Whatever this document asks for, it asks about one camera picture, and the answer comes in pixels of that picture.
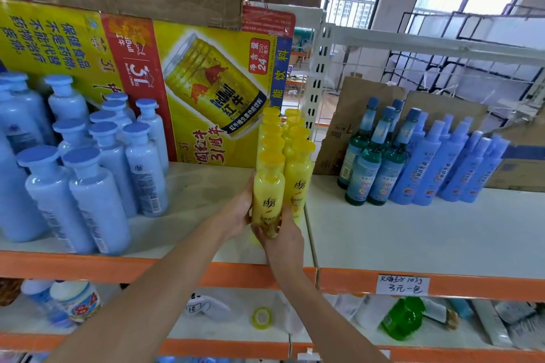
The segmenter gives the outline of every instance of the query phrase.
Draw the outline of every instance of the green bottle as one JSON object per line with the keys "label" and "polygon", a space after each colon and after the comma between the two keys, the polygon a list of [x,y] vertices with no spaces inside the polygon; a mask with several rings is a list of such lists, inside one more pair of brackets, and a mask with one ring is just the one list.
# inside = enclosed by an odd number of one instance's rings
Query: green bottle
{"label": "green bottle", "polygon": [[392,145],[393,130],[396,129],[397,121],[399,121],[399,117],[401,116],[401,110],[403,109],[403,104],[404,104],[404,101],[401,99],[394,99],[392,102],[392,106],[396,109],[396,116],[393,118],[393,122],[390,125],[390,128],[388,128],[386,139],[384,140],[384,143],[382,145],[383,151],[389,149],[390,146]]}
{"label": "green bottle", "polygon": [[384,108],[369,146],[362,151],[358,158],[354,159],[352,176],[346,194],[344,194],[344,199],[349,204],[360,206],[365,202],[382,161],[380,148],[395,114],[395,108],[391,106]]}
{"label": "green bottle", "polygon": [[386,203],[394,184],[401,175],[408,158],[406,145],[418,123],[420,113],[421,110],[418,108],[410,109],[392,147],[382,155],[382,164],[378,170],[377,178],[367,196],[367,201],[372,205],[381,206]]}
{"label": "green bottle", "polygon": [[380,326],[391,338],[402,341],[420,328],[425,311],[420,297],[400,298]]}
{"label": "green bottle", "polygon": [[367,101],[367,109],[361,120],[360,129],[358,129],[358,133],[356,135],[350,138],[350,144],[348,145],[348,149],[346,150],[346,155],[344,156],[344,161],[342,163],[341,174],[337,179],[338,186],[344,190],[350,183],[354,159],[367,147],[367,145],[369,145],[369,140],[371,139],[371,134],[373,132],[374,117],[377,113],[379,102],[380,101],[378,98],[369,98],[369,101]]}

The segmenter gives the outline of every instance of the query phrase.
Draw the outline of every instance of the blue spray bottle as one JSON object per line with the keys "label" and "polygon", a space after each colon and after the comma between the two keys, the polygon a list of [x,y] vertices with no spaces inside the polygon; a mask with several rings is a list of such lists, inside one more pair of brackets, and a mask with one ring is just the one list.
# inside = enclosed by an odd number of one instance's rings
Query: blue spray bottle
{"label": "blue spray bottle", "polygon": [[441,145],[439,135],[441,135],[444,126],[445,122],[435,121],[426,138],[420,141],[390,194],[390,199],[393,202],[401,205],[408,205],[412,202],[426,169]]}
{"label": "blue spray bottle", "polygon": [[0,80],[12,83],[11,95],[14,99],[20,100],[27,107],[28,113],[36,120],[44,141],[48,145],[55,145],[57,139],[51,129],[51,121],[45,107],[44,98],[30,89],[27,85],[28,75],[23,72],[0,73]]}
{"label": "blue spray bottle", "polygon": [[142,98],[136,101],[136,106],[140,108],[141,112],[138,120],[139,122],[144,122],[149,125],[149,140],[157,147],[163,174],[167,174],[168,151],[165,127],[163,125],[163,119],[155,112],[155,109],[157,109],[159,105],[157,105],[155,99]]}
{"label": "blue spray bottle", "polygon": [[369,191],[369,195],[367,196],[366,201],[371,204],[381,206],[388,200],[393,185],[396,183],[407,161],[405,147],[407,142],[409,142],[414,126],[418,122],[420,112],[418,108],[411,108],[409,110],[392,147],[384,152],[377,178],[373,182],[371,191]]}
{"label": "blue spray bottle", "polygon": [[129,100],[129,96],[125,92],[113,92],[110,93],[106,100],[121,100],[125,103],[125,115],[131,120],[131,122],[136,122],[136,115],[135,112],[129,107],[127,104],[127,101]]}
{"label": "blue spray bottle", "polygon": [[360,206],[365,202],[382,162],[382,144],[395,116],[396,109],[393,106],[384,108],[369,146],[354,160],[350,183],[344,194],[349,204]]}
{"label": "blue spray bottle", "polygon": [[89,127],[100,150],[99,165],[108,169],[116,181],[126,216],[133,217],[139,212],[139,204],[133,188],[129,162],[125,155],[125,144],[116,139],[118,127],[115,122],[99,122]]}
{"label": "blue spray bottle", "polygon": [[116,182],[109,170],[99,166],[100,151],[78,148],[63,156],[74,169],[70,191],[102,254],[121,255],[131,243],[129,224]]}
{"label": "blue spray bottle", "polygon": [[435,158],[430,163],[416,191],[412,200],[413,204],[426,207],[432,203],[446,174],[468,140],[469,126],[471,126],[471,121],[461,121],[454,132],[449,135],[450,138],[441,142]]}
{"label": "blue spray bottle", "polygon": [[463,192],[469,180],[475,173],[475,170],[482,162],[483,155],[491,142],[492,140],[490,138],[481,138],[475,146],[473,152],[462,161],[454,173],[452,180],[444,189],[441,189],[437,195],[446,201],[458,201],[460,199],[460,194]]}
{"label": "blue spray bottle", "polygon": [[443,121],[445,122],[445,126],[443,127],[443,131],[441,132],[441,135],[439,135],[439,140],[441,142],[447,141],[450,138],[450,134],[448,133],[450,131],[450,126],[452,125],[452,121],[454,120],[454,116],[451,114],[446,114],[443,118]]}
{"label": "blue spray bottle", "polygon": [[27,175],[17,165],[11,146],[0,132],[0,229],[13,243],[32,241],[49,227],[24,187]]}
{"label": "blue spray bottle", "polygon": [[421,112],[420,118],[418,118],[418,122],[416,123],[416,126],[414,127],[414,131],[412,131],[412,135],[409,139],[409,143],[406,146],[407,154],[409,155],[409,158],[411,157],[413,151],[418,146],[420,141],[424,139],[426,136],[426,133],[424,132],[424,125],[426,124],[426,119],[428,119],[428,113],[427,112]]}
{"label": "blue spray bottle", "polygon": [[98,252],[93,236],[70,192],[70,170],[60,166],[58,158],[57,147],[48,145],[39,145],[18,153],[19,165],[31,170],[25,187],[67,252]]}
{"label": "blue spray bottle", "polygon": [[506,139],[499,139],[494,145],[493,139],[492,144],[492,151],[488,155],[485,154],[484,160],[477,167],[472,178],[469,180],[466,189],[464,189],[460,195],[460,201],[469,203],[475,202],[488,179],[501,164],[501,156],[507,150],[509,141]]}
{"label": "blue spray bottle", "polygon": [[58,147],[61,157],[72,149],[92,147],[95,145],[95,141],[87,136],[87,122],[85,119],[61,119],[57,122],[53,122],[53,129],[63,136],[63,140]]}
{"label": "blue spray bottle", "polygon": [[142,213],[163,215],[168,208],[165,176],[157,147],[148,139],[149,125],[135,122],[123,128],[129,145],[125,150]]}
{"label": "blue spray bottle", "polygon": [[68,118],[89,119],[89,109],[85,98],[72,89],[73,79],[70,75],[49,75],[44,82],[51,86],[53,94],[47,102],[56,120]]}
{"label": "blue spray bottle", "polygon": [[475,131],[469,136],[469,139],[467,140],[466,145],[460,151],[458,158],[456,158],[456,160],[454,161],[454,164],[448,171],[448,174],[446,174],[445,180],[443,180],[443,184],[441,185],[439,189],[443,189],[448,185],[448,183],[454,176],[454,173],[456,172],[460,164],[466,159],[466,157],[470,153],[473,152],[473,150],[475,149],[475,146],[477,145],[479,140],[482,138],[482,135],[483,133],[481,131]]}
{"label": "blue spray bottle", "polygon": [[401,110],[403,109],[403,104],[405,104],[405,101],[402,99],[394,99],[392,102],[392,107],[395,108],[396,114],[393,117],[393,121],[390,124],[390,127],[388,128],[386,139],[384,140],[384,143],[382,144],[383,151],[387,150],[392,145],[393,131],[396,129],[396,125],[399,121],[399,118],[401,117]]}
{"label": "blue spray bottle", "polygon": [[361,120],[358,133],[350,138],[350,143],[348,144],[348,149],[346,150],[342,163],[341,173],[337,179],[337,185],[343,189],[348,188],[354,159],[367,147],[367,145],[369,145],[369,140],[373,134],[373,122],[379,103],[380,101],[378,98],[369,98],[367,101],[367,109]]}
{"label": "blue spray bottle", "polygon": [[0,80],[0,129],[15,153],[45,143],[27,107],[11,96],[12,83]]}

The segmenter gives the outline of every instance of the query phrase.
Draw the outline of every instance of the hand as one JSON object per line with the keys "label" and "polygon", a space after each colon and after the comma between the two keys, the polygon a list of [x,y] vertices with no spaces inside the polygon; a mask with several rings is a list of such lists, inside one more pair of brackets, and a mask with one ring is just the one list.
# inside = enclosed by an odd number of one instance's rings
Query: hand
{"label": "hand", "polygon": [[256,224],[252,224],[252,231],[265,250],[278,285],[282,287],[286,280],[297,278],[303,273],[305,240],[293,220],[292,208],[289,204],[282,206],[282,223],[275,238],[269,238]]}
{"label": "hand", "polygon": [[224,240],[237,236],[251,222],[248,211],[252,206],[254,177],[255,172],[250,176],[244,189],[210,217],[210,220],[222,229]]}

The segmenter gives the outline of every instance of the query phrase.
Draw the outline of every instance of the shelf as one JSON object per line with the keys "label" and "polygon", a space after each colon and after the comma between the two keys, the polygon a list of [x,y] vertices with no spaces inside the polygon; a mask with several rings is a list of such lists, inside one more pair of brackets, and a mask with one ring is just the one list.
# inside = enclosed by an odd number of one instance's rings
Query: shelf
{"label": "shelf", "polygon": [[354,207],[336,181],[314,175],[306,203],[321,290],[375,293],[379,274],[417,275],[431,296],[545,301],[545,194]]}
{"label": "shelf", "polygon": [[[159,218],[130,219],[133,243],[124,256],[62,254],[61,244],[53,237],[14,244],[0,235],[0,276],[130,283],[241,190],[251,172],[249,168],[171,163],[168,212]],[[301,230],[305,237],[305,273],[315,283],[316,268],[305,222]],[[265,253],[252,236],[247,227],[224,243],[200,285],[276,288]]]}
{"label": "shelf", "polygon": [[[460,326],[456,330],[447,330],[436,322],[424,319],[419,330],[403,342],[392,339],[381,329],[366,330],[357,322],[352,321],[352,324],[372,344],[383,351],[389,351],[392,361],[537,363],[545,359],[545,352],[542,351],[501,349],[492,346],[476,317],[471,321],[460,320]],[[292,335],[291,339],[293,358],[296,358],[298,353],[305,353],[308,347],[314,347],[306,331]]]}
{"label": "shelf", "polygon": [[[119,292],[118,286],[98,285],[104,301]],[[199,288],[197,294],[225,298],[226,290]],[[236,309],[237,319],[215,322],[206,316],[181,316],[159,355],[222,356],[225,358],[287,359],[290,350],[288,333],[275,326],[256,330],[250,323],[254,309],[271,306],[275,291],[231,289],[236,302],[228,302]],[[46,321],[25,296],[19,296],[11,305],[0,307],[0,349],[47,352],[55,349],[71,332],[58,329]]]}

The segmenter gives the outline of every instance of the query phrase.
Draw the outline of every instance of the price tag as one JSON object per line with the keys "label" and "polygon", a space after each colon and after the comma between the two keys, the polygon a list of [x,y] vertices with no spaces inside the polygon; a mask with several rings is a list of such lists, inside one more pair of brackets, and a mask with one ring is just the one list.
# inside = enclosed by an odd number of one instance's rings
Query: price tag
{"label": "price tag", "polygon": [[391,296],[427,296],[429,277],[379,274],[377,294]]}

